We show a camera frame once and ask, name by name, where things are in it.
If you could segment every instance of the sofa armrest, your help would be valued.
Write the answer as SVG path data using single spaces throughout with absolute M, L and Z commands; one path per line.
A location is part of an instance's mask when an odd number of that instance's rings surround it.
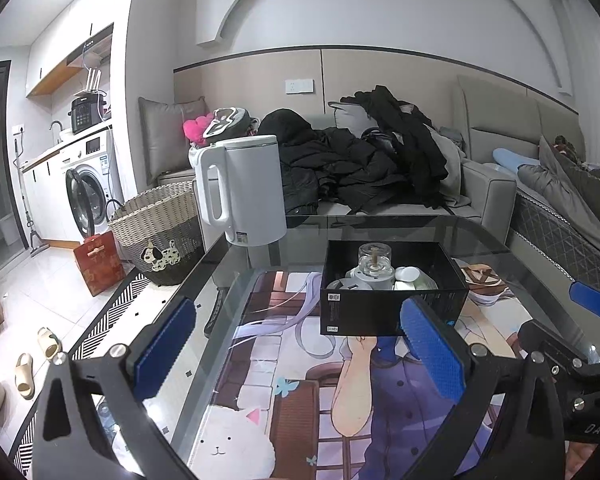
M 480 213 L 482 226 L 504 243 L 516 201 L 515 179 L 468 159 L 462 161 L 461 169 L 462 194 L 471 199 L 471 206 Z

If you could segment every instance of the human hand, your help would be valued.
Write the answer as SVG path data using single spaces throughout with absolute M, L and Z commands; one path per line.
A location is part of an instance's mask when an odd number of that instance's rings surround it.
M 366 356 L 369 357 L 371 355 L 371 351 L 376 347 L 376 343 L 378 342 L 378 338 L 374 336 L 367 337 L 358 337 L 358 336 L 348 336 L 347 343 L 349 345 L 349 350 L 351 350 L 351 354 L 353 356 Z
M 567 451 L 567 467 L 564 473 L 565 480 L 571 480 L 571 478 L 573 478 L 595 449 L 595 444 L 581 444 L 579 442 L 569 443 L 569 450 Z

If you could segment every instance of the tile floor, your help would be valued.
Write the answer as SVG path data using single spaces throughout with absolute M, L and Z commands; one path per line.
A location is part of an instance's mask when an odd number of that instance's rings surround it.
M 70 349 L 109 301 L 117 285 L 91 296 L 71 250 L 49 248 L 27 258 L 0 280 L 4 323 L 0 325 L 0 382 L 6 397 L 0 411 L 0 445 L 9 452 L 32 400 L 24 400 L 14 384 L 18 356 L 33 357 L 36 396 L 45 380 L 48 362 L 36 333 L 46 326 Z

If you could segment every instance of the curtain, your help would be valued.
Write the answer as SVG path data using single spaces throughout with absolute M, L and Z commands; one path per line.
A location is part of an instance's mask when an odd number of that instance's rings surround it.
M 600 17 L 588 0 L 554 0 L 587 161 L 600 162 Z

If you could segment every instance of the kettle lid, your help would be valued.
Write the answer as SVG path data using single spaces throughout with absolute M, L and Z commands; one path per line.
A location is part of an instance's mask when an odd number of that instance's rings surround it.
M 277 144 L 278 138 L 275 135 L 257 135 L 253 137 L 238 137 L 237 139 L 220 140 L 216 146 L 222 146 L 227 150 L 237 148 L 255 148 L 257 146 L 269 146 Z

